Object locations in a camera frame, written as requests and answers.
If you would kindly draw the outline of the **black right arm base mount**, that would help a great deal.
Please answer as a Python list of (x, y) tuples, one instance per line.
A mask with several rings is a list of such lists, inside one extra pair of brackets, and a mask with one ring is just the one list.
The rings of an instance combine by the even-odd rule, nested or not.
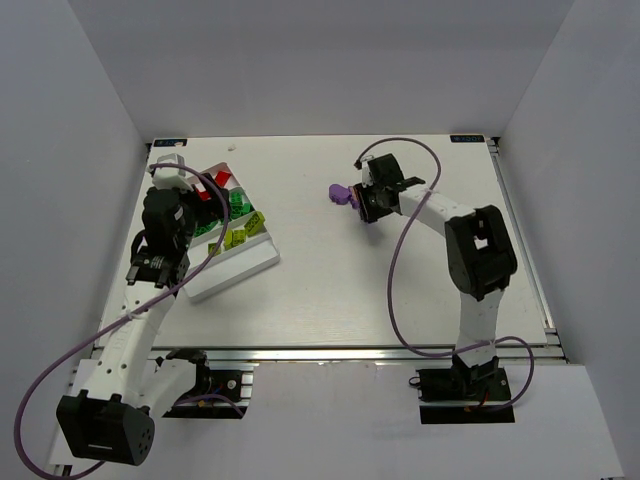
[(482, 365), (468, 367), (454, 356), (448, 369), (420, 369), (408, 381), (419, 394), (423, 425), (512, 424), (514, 409), (504, 368), (494, 356)]

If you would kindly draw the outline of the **green long brick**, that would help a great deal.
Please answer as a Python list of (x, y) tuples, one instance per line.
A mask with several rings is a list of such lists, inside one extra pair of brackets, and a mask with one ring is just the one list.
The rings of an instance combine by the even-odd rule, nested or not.
[(197, 238), (197, 237), (203, 236), (203, 235), (211, 232), (219, 224), (220, 224), (220, 222), (218, 220), (214, 220), (214, 221), (211, 221), (211, 222), (209, 222), (207, 224), (198, 226), (196, 228), (195, 232), (194, 232), (194, 237)]

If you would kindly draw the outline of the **red sloped lego brick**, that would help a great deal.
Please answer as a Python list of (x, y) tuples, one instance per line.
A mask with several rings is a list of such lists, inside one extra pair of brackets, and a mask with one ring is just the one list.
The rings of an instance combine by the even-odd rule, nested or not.
[(228, 183), (231, 177), (232, 177), (232, 174), (230, 172), (220, 170), (216, 173), (214, 180), (218, 186), (224, 187)]

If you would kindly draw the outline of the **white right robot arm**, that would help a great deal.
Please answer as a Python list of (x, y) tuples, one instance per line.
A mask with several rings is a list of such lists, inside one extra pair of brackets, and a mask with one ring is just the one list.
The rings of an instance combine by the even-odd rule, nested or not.
[(392, 154), (355, 162), (354, 185), (361, 220), (374, 223), (390, 214), (418, 222), (444, 238), (448, 273), (460, 294), (459, 333), (452, 354), (453, 384), (473, 393), (498, 371), (498, 309), (517, 258), (503, 215), (494, 205), (471, 207), (405, 177)]

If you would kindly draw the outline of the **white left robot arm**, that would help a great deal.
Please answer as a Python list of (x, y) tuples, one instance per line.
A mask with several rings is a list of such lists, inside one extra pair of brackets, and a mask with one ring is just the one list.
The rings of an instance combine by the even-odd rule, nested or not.
[(227, 223), (229, 193), (208, 173), (200, 175), (209, 197), (181, 174), (152, 174), (143, 200), (143, 228), (131, 243), (121, 313), (90, 377), (75, 395), (65, 395), (56, 417), (76, 458), (137, 466), (151, 450), (155, 418), (182, 398), (211, 392), (206, 354), (171, 351), (144, 374), (159, 328), (182, 282), (193, 278), (188, 250), (202, 219)]

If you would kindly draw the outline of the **red rounded lego brick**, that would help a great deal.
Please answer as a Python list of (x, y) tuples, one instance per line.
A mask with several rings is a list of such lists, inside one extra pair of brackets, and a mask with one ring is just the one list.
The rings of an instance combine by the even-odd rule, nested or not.
[(206, 190), (201, 191), (197, 187), (194, 187), (193, 190), (203, 202), (206, 202), (210, 199), (210, 195)]

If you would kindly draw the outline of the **lime lego brick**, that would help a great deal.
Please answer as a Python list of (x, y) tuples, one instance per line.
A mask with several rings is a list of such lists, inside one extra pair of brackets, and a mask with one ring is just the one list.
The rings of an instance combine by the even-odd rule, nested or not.
[(224, 237), (224, 248), (230, 250), (246, 242), (247, 233), (244, 228), (230, 229)]
[(254, 211), (244, 224), (244, 230), (247, 236), (258, 234), (263, 228), (265, 217), (262, 212)]

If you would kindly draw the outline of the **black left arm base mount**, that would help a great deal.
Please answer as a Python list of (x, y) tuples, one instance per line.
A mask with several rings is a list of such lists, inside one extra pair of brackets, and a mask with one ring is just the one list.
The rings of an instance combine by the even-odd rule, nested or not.
[(183, 360), (196, 366), (194, 386), (183, 393), (164, 414), (172, 419), (241, 419), (247, 406), (241, 406), (242, 378), (244, 372), (238, 369), (215, 369), (209, 365), (204, 350), (179, 348), (166, 356), (155, 359), (156, 370), (170, 360)]

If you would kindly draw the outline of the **purple rounded lego stack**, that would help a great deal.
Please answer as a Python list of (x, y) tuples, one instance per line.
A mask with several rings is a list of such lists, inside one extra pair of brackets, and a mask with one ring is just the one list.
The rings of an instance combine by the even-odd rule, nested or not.
[(348, 187), (331, 184), (328, 189), (328, 197), (337, 205), (346, 205), (351, 202), (352, 194)]

